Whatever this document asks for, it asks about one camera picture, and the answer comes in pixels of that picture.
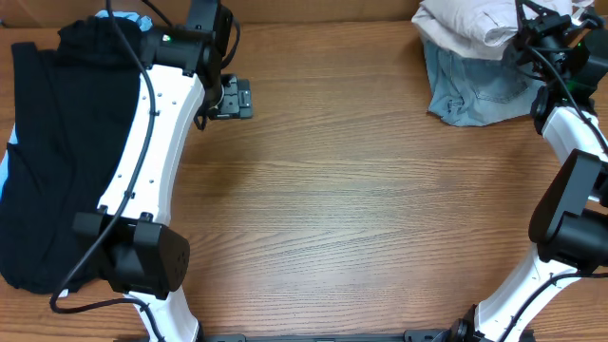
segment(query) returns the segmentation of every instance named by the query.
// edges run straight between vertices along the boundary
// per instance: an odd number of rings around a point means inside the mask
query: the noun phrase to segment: wooden table
[[[0,30],[3,141],[20,41],[58,37]],[[183,287],[208,333],[449,327],[524,255],[559,163],[529,118],[458,128],[427,114],[412,24],[245,26],[231,71],[251,80],[256,117],[193,127],[173,194],[172,228],[192,246]],[[97,281],[66,304],[114,296]],[[606,283],[583,280],[532,327],[540,341],[604,341],[607,305]],[[142,334],[133,308],[60,316],[48,296],[0,285],[0,341]]]

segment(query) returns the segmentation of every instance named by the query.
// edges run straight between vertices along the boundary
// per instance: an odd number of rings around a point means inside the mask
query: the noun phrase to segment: white cloth
[[[535,0],[536,3],[572,15],[574,5],[593,0]],[[524,7],[526,17],[535,12]],[[465,58],[501,60],[508,42],[517,34],[515,0],[424,0],[412,18],[423,36],[440,48]]]

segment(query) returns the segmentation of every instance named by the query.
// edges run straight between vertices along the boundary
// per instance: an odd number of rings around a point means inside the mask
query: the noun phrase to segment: light blue fabric
[[[483,126],[530,113],[541,81],[522,75],[509,47],[501,61],[463,58],[426,40],[428,110],[456,126]],[[531,66],[522,70],[532,73]]]
[[[10,133],[9,143],[17,144],[17,133],[15,133],[15,126],[12,127],[12,133]],[[2,198],[2,190],[4,189],[4,183],[9,177],[9,151],[5,151],[4,158],[0,162],[0,199]]]
[[[137,25],[140,26],[140,29],[142,31],[147,31],[149,29],[152,29],[152,19],[150,19],[150,17],[147,15],[140,16],[136,12],[123,12],[123,11],[115,11],[115,10],[113,13],[114,13],[115,17],[125,18],[132,22],[135,22]],[[100,10],[99,12],[97,12],[97,14],[95,14],[95,16],[98,18],[107,18],[107,10],[105,10],[105,9]]]

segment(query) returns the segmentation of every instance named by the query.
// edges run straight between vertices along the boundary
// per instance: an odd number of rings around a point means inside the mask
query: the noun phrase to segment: black cloth
[[[117,18],[139,53],[142,33]],[[56,51],[12,46],[15,127],[0,200],[0,273],[8,284],[52,293],[84,251],[77,212],[95,212],[123,153],[139,97],[139,71],[108,19],[59,31]],[[95,275],[81,272],[77,291]]]

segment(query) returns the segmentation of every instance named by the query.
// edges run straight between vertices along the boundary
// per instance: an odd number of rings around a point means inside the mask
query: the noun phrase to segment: pile of clothes
[[[560,14],[593,0],[535,0]],[[536,13],[525,8],[526,18]],[[425,46],[432,100],[447,124],[482,126],[530,112],[541,81],[524,76],[510,45],[518,31],[515,0],[424,0],[412,19]]]
[[[0,163],[0,274],[15,288],[52,293],[82,257],[72,221],[97,210],[124,150],[140,72],[104,14],[60,29],[56,50],[12,46],[15,127]],[[127,14],[116,20],[138,52],[151,22]],[[94,276],[85,269],[67,289]]]

